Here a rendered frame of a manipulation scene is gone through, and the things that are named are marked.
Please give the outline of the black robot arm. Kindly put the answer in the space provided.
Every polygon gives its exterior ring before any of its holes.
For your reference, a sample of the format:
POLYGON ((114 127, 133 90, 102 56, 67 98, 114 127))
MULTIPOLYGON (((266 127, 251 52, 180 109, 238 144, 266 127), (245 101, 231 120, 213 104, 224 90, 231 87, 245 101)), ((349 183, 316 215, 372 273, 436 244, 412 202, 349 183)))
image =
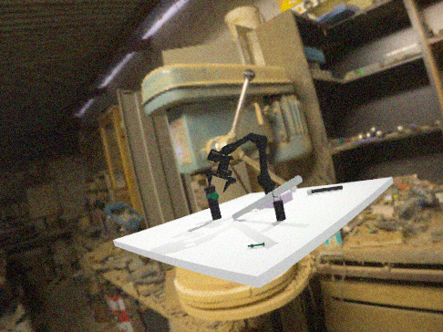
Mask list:
MULTIPOLYGON (((267 171, 267 138, 265 137, 265 135, 249 133, 245 137, 223 146, 221 148, 221 151, 211 149, 208 155, 208 160, 214 162, 219 161, 220 164, 229 166, 230 160, 234 160, 234 158, 228 155, 233 153, 239 146, 243 145, 249 140, 255 143, 257 149, 259 150, 261 174, 258 176, 258 182, 262 189, 264 188, 264 194, 267 194, 273 190, 275 182, 271 181, 270 175, 267 171)), ((232 176, 232 171, 227 171, 227 169, 228 168, 223 169, 222 166, 220 166, 217 174, 220 174, 220 176, 223 176, 225 178, 228 178, 228 176, 232 176)))

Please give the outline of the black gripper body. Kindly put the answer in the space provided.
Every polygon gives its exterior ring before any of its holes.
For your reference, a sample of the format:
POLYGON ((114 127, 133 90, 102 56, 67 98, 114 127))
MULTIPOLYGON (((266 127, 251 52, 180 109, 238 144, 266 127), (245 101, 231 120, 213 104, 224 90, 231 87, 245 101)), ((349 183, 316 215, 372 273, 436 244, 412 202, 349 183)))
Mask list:
MULTIPOLYGON (((223 169, 228 168, 227 165, 224 165, 224 164, 220 164, 220 163, 219 163, 218 169, 220 168, 220 166, 222 166, 223 169)), ((216 176, 216 177, 222 178, 222 179, 224 179, 224 180, 227 180, 228 182, 236 183, 236 178, 233 178, 233 177, 225 178, 225 177, 220 176, 220 174, 218 175, 217 172, 214 173, 213 171, 210 171, 210 170, 206 170, 206 171, 204 172, 204 174, 206 174, 206 175, 210 175, 210 176, 213 175, 213 176, 216 176), (218 176, 217 176, 217 175, 218 175, 218 176)))

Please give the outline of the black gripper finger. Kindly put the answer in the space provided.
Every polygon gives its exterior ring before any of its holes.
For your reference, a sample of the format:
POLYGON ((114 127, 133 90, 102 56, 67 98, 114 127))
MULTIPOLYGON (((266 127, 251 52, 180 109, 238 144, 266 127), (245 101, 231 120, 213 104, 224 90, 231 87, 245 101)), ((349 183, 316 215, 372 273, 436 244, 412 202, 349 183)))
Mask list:
POLYGON ((206 176, 208 178, 208 185, 209 185, 209 189, 210 189, 212 176, 210 176, 210 175, 206 175, 206 176))
POLYGON ((233 182, 226 182, 223 192, 225 192, 231 184, 233 184, 233 182))

